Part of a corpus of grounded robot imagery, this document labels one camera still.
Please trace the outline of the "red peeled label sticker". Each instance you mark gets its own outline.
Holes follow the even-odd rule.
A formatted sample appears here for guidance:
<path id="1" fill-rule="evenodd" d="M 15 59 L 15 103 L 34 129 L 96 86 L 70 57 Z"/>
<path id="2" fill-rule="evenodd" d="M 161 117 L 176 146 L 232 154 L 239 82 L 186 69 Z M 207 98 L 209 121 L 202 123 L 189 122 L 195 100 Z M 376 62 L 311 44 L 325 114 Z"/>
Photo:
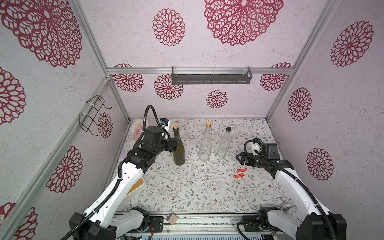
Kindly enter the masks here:
<path id="1" fill-rule="evenodd" d="M 245 175 L 243 173 L 234 175 L 235 179 L 243 178 Z"/>

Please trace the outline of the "clear bottle with red label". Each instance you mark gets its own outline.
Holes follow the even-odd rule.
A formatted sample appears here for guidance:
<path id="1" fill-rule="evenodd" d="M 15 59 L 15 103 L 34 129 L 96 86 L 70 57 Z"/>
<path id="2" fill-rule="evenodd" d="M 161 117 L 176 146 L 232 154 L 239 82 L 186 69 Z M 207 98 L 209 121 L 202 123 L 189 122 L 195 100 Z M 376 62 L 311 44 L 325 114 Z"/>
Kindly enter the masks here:
<path id="1" fill-rule="evenodd" d="M 220 159 L 223 159 L 229 150 L 230 144 L 232 142 L 232 128 L 231 127 L 226 127 L 226 130 L 223 134 L 223 136 L 219 140 L 219 146 L 218 146 L 218 157 Z"/>

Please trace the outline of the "dark green wine bottle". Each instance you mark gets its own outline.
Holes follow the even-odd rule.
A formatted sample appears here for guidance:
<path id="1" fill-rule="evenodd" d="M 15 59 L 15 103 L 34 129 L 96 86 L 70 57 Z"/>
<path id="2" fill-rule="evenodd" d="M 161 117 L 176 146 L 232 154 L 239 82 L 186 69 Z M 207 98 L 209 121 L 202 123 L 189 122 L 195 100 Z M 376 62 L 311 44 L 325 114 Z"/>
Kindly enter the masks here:
<path id="1" fill-rule="evenodd" d="M 173 151 L 174 163 L 177 166 L 182 166 L 186 162 L 186 153 L 183 145 L 183 141 L 180 136 L 179 127 L 177 124 L 173 126 L 174 140 L 177 141 L 177 150 Z"/>

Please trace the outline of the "tall clear corked bottle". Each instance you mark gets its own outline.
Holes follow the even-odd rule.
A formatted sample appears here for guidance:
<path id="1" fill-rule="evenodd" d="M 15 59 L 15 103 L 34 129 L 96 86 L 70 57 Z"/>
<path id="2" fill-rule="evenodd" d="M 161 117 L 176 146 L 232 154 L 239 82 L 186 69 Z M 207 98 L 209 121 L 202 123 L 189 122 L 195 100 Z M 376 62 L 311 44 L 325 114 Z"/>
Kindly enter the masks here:
<path id="1" fill-rule="evenodd" d="M 200 148 L 199 148 L 199 159 L 202 162 L 207 162 L 211 155 L 211 150 L 212 150 L 211 127 L 212 127 L 212 122 L 207 121 L 205 132 L 201 139 Z"/>

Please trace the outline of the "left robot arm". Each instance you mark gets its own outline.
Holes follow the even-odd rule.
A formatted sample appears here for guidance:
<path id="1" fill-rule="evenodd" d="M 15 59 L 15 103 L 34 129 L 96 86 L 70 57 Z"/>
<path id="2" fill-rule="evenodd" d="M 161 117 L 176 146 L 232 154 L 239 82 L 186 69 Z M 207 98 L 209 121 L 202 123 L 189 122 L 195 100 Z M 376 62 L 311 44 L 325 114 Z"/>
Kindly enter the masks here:
<path id="1" fill-rule="evenodd" d="M 64 240 L 69 237 L 75 240 L 116 240 L 125 232 L 147 228 L 147 211 L 135 207 L 126 215 L 126 220 L 115 219 L 115 212 L 129 190 L 155 163 L 156 157 L 163 151 L 178 149 L 180 137 L 171 138 L 164 128 L 158 126 L 149 126 L 142 135 L 139 146 L 132 148 L 121 161 L 117 176 L 99 198 L 82 214 L 72 215 L 70 231 L 63 236 Z"/>

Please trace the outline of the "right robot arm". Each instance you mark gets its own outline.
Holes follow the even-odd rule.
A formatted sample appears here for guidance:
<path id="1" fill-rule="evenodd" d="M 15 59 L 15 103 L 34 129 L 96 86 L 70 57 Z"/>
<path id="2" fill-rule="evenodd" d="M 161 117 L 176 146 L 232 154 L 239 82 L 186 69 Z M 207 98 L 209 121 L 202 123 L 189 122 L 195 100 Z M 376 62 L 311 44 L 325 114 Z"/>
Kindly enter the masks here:
<path id="1" fill-rule="evenodd" d="M 261 139 L 248 140 L 244 150 L 236 156 L 241 165 L 264 169 L 286 190 L 300 213 L 300 218 L 290 216 L 276 207 L 264 207 L 254 218 L 245 217 L 237 223 L 245 231 L 252 227 L 262 231 L 283 232 L 294 240 L 345 240 L 347 222 L 340 214 L 332 213 L 301 181 L 294 166 L 282 160 L 275 143 Z"/>

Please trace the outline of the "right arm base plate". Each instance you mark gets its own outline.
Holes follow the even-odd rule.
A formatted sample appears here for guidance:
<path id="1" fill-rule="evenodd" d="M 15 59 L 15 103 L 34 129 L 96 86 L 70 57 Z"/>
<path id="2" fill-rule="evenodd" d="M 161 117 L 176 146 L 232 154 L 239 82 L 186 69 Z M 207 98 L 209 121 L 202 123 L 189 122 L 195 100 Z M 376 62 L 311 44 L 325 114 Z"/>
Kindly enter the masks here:
<path id="1" fill-rule="evenodd" d="M 242 221 L 245 222 L 243 224 L 246 232 L 259 232 L 259 231 L 279 231 L 280 229 L 270 226 L 265 223 L 261 223 L 259 221 L 259 217 L 257 215 L 244 215 L 242 216 Z"/>

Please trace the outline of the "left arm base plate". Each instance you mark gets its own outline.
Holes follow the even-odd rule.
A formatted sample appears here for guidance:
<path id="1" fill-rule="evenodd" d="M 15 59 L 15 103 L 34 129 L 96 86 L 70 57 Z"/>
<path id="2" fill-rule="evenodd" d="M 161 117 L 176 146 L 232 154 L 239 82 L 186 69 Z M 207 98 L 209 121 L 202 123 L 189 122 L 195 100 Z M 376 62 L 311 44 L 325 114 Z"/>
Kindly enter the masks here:
<path id="1" fill-rule="evenodd" d="M 162 233 L 164 227 L 164 217 L 162 216 L 152 216 L 149 217 L 148 226 L 145 229 L 135 229 L 131 230 L 130 233 Z"/>

